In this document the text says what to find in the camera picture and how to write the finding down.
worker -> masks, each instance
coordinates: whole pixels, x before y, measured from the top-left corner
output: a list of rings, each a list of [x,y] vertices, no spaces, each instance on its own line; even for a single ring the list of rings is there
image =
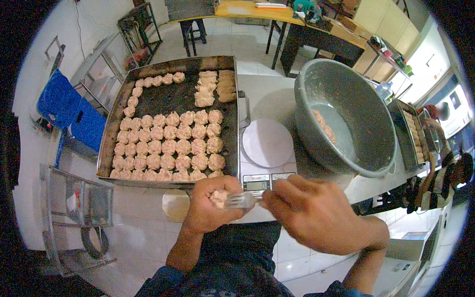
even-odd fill
[[[388,226],[358,217],[339,186],[291,175],[263,193],[261,205],[277,222],[229,224],[248,210],[218,209],[214,190],[242,192],[237,178],[197,181],[178,239],[161,267],[136,296],[293,296],[274,277],[272,251],[281,225],[301,244],[322,253],[360,252],[343,282],[314,296],[370,296],[389,244]]]

digital kitchen scale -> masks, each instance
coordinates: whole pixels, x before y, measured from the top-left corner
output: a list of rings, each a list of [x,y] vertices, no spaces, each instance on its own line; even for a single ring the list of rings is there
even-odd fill
[[[272,119],[252,121],[241,135],[241,181],[245,192],[262,196],[274,181],[297,173],[289,131]]]

plastic water bottle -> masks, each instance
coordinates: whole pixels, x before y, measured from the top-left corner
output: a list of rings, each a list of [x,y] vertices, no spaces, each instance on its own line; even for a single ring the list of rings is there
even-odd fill
[[[392,82],[387,83],[382,81],[379,86],[376,87],[376,92],[380,96],[381,100],[386,100],[392,95],[391,91]]]

electrical cable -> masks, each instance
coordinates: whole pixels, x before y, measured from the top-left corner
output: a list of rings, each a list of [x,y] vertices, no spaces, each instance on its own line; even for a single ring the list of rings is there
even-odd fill
[[[83,50],[83,40],[81,39],[81,26],[79,25],[79,11],[77,10],[77,2],[76,2],[76,12],[77,12],[77,26],[79,27],[79,44],[81,45],[81,52],[83,53],[83,58],[86,60],[86,56],[84,55]]]

large metal bowl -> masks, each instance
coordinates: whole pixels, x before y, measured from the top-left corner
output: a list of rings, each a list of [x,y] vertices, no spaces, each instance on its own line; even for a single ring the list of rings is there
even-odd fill
[[[305,148],[321,165],[341,173],[382,177],[396,154],[396,132],[376,91],[348,66],[328,59],[304,65],[294,85],[295,122]],[[317,122],[320,112],[333,144]]]

